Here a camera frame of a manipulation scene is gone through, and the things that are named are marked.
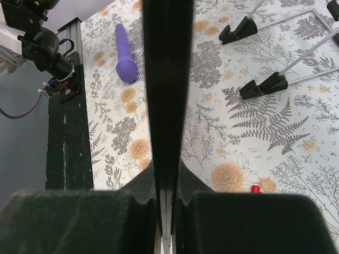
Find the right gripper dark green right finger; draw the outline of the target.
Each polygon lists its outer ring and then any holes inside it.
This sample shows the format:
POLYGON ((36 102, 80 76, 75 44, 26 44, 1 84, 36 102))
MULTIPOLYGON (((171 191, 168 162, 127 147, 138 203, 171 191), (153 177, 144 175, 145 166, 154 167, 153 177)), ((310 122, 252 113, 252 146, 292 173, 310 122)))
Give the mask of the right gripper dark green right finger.
POLYGON ((218 193, 180 165, 174 253, 335 253, 320 210, 303 195, 218 193))

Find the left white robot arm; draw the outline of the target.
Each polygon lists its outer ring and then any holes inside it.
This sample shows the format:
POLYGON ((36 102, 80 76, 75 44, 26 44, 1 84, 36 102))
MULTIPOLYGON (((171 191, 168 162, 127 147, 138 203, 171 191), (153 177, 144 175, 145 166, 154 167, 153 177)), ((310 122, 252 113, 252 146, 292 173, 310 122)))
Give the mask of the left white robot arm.
POLYGON ((67 58, 74 50, 71 39, 59 40, 42 25, 58 1, 1 1, 1 46, 32 61, 59 83, 68 83, 76 67, 67 58))

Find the red marker cap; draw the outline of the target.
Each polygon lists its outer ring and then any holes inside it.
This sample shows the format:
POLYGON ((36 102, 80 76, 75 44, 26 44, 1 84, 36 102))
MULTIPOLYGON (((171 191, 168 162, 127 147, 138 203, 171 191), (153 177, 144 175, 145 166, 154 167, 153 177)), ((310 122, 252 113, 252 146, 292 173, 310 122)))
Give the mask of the red marker cap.
POLYGON ((261 193, 261 188, 258 185, 253 185, 251 187, 251 193, 261 193))

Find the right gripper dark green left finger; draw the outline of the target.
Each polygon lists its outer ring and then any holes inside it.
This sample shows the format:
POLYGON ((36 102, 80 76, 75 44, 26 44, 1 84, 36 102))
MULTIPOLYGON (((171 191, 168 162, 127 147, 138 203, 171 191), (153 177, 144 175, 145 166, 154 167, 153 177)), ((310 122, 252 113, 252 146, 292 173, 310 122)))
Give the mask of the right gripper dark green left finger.
POLYGON ((158 253, 154 167, 117 191, 17 192, 1 211, 1 253, 158 253))

